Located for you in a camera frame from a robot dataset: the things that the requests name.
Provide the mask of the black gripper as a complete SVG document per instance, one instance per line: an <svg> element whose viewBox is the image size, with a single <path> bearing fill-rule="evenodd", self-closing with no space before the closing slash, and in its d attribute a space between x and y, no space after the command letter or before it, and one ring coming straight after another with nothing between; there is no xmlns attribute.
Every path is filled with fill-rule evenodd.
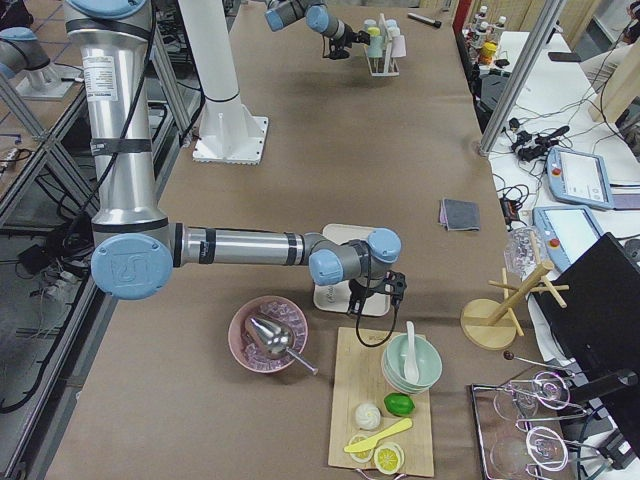
<svg viewBox="0 0 640 480"><path fill-rule="evenodd" d="M372 281L368 277L351 279L348 282L350 297L347 313L349 315L358 314L360 312L360 308L364 307L366 299L375 293L373 289L379 284L379 281Z"/></svg>
<svg viewBox="0 0 640 480"><path fill-rule="evenodd" d="M369 34L365 31L354 32L351 28L346 28L343 35L343 44L345 46L351 46L353 43L369 45L370 41L360 38L369 38Z"/></svg>

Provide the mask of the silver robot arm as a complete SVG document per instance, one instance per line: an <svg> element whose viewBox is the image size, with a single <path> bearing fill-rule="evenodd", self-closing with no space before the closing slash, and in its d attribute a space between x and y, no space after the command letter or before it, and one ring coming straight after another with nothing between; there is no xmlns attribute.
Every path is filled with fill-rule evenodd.
<svg viewBox="0 0 640 480"><path fill-rule="evenodd" d="M223 5L179 5L204 100L194 156L256 164L269 121L243 104ZM146 111L145 69L156 16L148 1L68 1L65 27L81 51L100 207L92 220L91 273L119 299L159 291L188 263L305 265L319 286L347 282L348 311L359 314L375 294L398 306L406 282L393 271L401 251L386 228L342 244L317 233L189 227L171 222L155 193Z"/></svg>
<svg viewBox="0 0 640 480"><path fill-rule="evenodd" d="M264 16L273 32L304 20L311 30L339 47L350 47L353 43L370 44L370 35L367 32L355 32L328 10L325 1L285 0L266 1L265 4Z"/></svg>

